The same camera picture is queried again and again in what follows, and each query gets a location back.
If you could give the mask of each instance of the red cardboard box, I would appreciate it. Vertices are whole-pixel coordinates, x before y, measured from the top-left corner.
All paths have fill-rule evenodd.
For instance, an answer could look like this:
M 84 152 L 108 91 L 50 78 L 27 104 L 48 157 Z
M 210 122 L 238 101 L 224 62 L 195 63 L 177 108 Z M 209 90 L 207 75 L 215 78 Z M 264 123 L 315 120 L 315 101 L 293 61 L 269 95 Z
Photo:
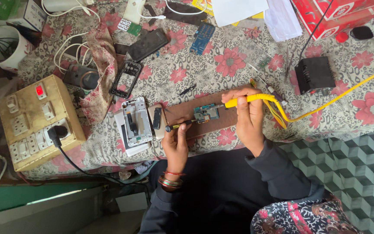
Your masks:
M 312 2 L 313 0 L 292 0 L 292 4 L 297 8 L 300 19 L 305 28 L 311 34 L 322 17 L 319 9 Z M 340 32 L 348 31 L 352 28 L 362 26 L 374 17 L 374 7 L 343 15 L 337 19 L 329 21 L 323 20 L 313 35 L 314 40 L 321 40 L 331 37 Z
M 321 16 L 324 14 L 331 0 L 311 0 L 319 10 Z M 374 0 L 334 0 L 324 16 L 325 20 L 337 19 L 343 15 L 374 7 Z

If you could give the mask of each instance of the yellow soldering iron handle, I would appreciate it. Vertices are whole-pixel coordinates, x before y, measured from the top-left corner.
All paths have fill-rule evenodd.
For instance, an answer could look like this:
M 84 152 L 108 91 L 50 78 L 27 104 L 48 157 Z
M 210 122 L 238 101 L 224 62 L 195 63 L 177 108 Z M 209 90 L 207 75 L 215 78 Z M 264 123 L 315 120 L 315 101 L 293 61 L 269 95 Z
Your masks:
M 268 100 L 268 101 L 271 101 L 271 102 L 275 102 L 275 101 L 278 102 L 278 100 L 275 98 L 275 96 L 273 96 L 271 94 L 265 94 L 265 93 L 249 95 L 249 96 L 246 97 L 246 99 L 247 99 L 248 102 L 252 102 L 252 101 L 257 100 L 257 99 L 265 99 L 265 100 Z M 235 107 L 237 105 L 238 105 L 238 99 L 237 98 L 231 99 L 230 101 L 228 101 L 224 104 L 224 106 L 226 108 Z

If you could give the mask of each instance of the screwdriver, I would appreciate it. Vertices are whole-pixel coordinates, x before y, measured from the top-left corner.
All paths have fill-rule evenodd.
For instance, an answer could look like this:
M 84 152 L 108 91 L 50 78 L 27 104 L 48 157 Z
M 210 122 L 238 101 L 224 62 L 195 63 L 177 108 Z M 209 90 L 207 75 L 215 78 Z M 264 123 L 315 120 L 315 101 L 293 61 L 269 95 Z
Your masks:
M 186 121 L 184 121 L 184 122 L 182 122 L 181 124 L 178 124 L 178 125 L 172 125 L 172 126 L 167 125 L 167 126 L 165 126 L 165 130 L 167 132 L 170 132 L 173 129 L 179 128 L 182 124 L 190 125 L 190 124 L 194 123 L 195 121 L 197 121 L 197 120 L 186 120 Z
M 287 101 L 285 101 L 281 95 L 272 87 L 272 85 L 267 84 L 260 76 L 256 75 L 262 82 L 266 85 L 266 88 L 276 97 L 278 101 L 281 102 L 282 106 L 286 106 L 288 104 Z

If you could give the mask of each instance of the geometric cube pattern floor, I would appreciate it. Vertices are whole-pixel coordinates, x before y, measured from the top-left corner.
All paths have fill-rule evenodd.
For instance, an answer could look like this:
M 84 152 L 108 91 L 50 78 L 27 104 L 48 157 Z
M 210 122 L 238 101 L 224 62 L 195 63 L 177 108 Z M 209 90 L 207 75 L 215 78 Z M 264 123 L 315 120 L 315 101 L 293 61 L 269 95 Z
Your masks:
M 374 132 L 349 141 L 300 140 L 280 147 L 308 178 L 341 199 L 355 226 L 374 234 Z

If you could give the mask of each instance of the cardboard mat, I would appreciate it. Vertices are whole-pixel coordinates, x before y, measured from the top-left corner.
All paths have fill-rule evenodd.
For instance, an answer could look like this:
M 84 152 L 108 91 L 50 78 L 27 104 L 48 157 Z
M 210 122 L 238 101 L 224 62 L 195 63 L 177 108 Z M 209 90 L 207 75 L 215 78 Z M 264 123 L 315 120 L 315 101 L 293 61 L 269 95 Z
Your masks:
M 243 85 L 234 89 L 250 88 L 250 85 Z M 221 95 L 227 93 L 229 90 L 207 95 L 201 98 L 191 100 L 189 102 L 184 102 L 178 105 L 170 106 L 165 110 L 165 116 L 168 123 L 174 124 L 174 120 L 184 117 L 185 120 L 194 118 L 194 108 L 215 104 L 219 105 L 221 103 Z M 231 127 L 237 123 L 236 108 L 230 108 L 226 110 L 221 107 L 217 109 L 219 111 L 219 119 L 210 120 L 207 123 L 197 124 L 193 123 L 190 129 L 187 131 L 186 138 L 191 139 L 194 137 L 202 136 L 209 132 L 214 132 L 220 129 Z

